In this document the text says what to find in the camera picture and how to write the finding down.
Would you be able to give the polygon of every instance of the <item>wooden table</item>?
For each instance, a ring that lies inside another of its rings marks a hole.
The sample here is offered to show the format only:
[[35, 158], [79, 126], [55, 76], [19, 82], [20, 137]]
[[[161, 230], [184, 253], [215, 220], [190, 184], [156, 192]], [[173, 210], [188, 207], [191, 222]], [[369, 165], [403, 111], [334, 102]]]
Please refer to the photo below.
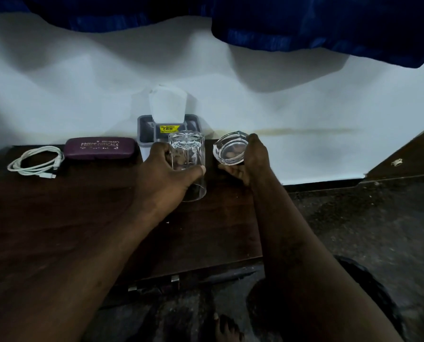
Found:
[[[248, 189], [216, 168], [206, 141], [207, 194], [182, 203], [140, 245], [118, 283], [261, 257]], [[12, 148], [5, 163], [36, 146]], [[53, 156], [39, 154], [27, 165]], [[63, 162], [57, 178], [0, 170], [0, 295], [105, 228], [132, 202], [139, 153], [128, 160]]]

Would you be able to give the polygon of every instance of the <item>clear drinking glass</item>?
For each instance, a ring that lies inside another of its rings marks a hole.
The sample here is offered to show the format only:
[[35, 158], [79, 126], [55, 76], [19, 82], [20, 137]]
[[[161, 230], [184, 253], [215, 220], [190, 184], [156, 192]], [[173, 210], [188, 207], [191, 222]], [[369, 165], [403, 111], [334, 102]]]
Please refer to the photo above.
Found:
[[[172, 169], [181, 171], [195, 165], [205, 166], [204, 135], [200, 132], [183, 131], [169, 134]], [[201, 199], [206, 193], [202, 176], [186, 191], [183, 201]]]

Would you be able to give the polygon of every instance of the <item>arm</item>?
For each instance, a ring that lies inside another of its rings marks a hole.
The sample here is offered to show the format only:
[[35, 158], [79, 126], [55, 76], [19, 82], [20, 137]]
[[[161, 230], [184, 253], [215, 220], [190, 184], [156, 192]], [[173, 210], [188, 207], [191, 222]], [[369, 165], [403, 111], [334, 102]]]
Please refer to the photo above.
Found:
[[391, 322], [315, 236], [252, 134], [245, 166], [220, 166], [250, 186], [266, 277], [308, 341], [401, 342]]
[[0, 341], [78, 341], [140, 242], [182, 201], [205, 168], [173, 171], [155, 143], [136, 169], [128, 211], [0, 301]]

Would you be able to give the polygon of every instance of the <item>glass ashtray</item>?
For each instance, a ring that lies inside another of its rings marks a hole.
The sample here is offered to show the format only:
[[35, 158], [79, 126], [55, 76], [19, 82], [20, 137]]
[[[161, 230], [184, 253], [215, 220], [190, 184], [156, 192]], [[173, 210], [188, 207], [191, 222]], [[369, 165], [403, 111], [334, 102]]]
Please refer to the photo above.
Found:
[[241, 131], [224, 135], [213, 144], [213, 155], [221, 164], [233, 166], [243, 162], [248, 134]]

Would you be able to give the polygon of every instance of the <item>curtain fold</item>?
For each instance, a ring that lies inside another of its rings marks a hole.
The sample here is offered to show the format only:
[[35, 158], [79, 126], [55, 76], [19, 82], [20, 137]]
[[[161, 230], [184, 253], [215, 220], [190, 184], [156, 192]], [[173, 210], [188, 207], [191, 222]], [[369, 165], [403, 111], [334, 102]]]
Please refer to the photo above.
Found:
[[169, 18], [212, 18], [212, 33], [254, 50], [323, 47], [418, 68], [424, 0], [0, 0], [0, 12], [32, 12], [73, 31], [108, 32]]

